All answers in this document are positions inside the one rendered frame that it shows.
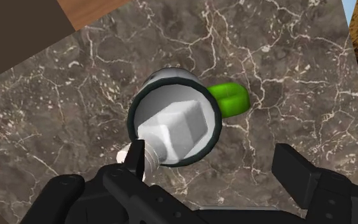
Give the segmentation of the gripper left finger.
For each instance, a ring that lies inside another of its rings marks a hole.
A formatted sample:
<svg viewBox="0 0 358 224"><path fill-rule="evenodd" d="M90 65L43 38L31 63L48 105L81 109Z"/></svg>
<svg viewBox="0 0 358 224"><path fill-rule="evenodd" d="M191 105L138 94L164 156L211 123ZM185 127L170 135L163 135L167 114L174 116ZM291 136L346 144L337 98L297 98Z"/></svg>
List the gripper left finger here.
<svg viewBox="0 0 358 224"><path fill-rule="evenodd" d="M145 168L145 142L130 144L121 164L102 168L102 185L128 214L128 224L209 224L164 189L142 181ZM70 208L85 190L78 174L50 179L20 224L64 224Z"/></svg>

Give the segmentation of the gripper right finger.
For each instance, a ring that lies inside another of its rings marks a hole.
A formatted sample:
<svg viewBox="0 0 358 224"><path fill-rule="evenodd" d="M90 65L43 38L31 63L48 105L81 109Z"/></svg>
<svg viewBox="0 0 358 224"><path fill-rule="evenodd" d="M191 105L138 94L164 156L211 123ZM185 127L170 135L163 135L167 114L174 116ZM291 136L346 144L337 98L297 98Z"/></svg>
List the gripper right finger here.
<svg viewBox="0 0 358 224"><path fill-rule="evenodd" d="M314 166L286 143L275 145L272 174L306 209L306 224L358 224L358 185L330 169Z"/></svg>

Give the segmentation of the white angular bottle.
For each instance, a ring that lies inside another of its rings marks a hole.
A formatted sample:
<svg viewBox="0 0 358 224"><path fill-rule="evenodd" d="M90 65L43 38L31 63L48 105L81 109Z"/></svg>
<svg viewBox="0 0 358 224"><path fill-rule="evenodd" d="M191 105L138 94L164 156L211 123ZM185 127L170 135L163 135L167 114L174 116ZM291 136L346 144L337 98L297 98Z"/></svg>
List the white angular bottle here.
<svg viewBox="0 0 358 224"><path fill-rule="evenodd" d="M152 106L138 103L130 108L127 130L131 140L143 140L145 181L161 166L193 164L210 151L216 126L214 108L206 101L176 101Z"/></svg>

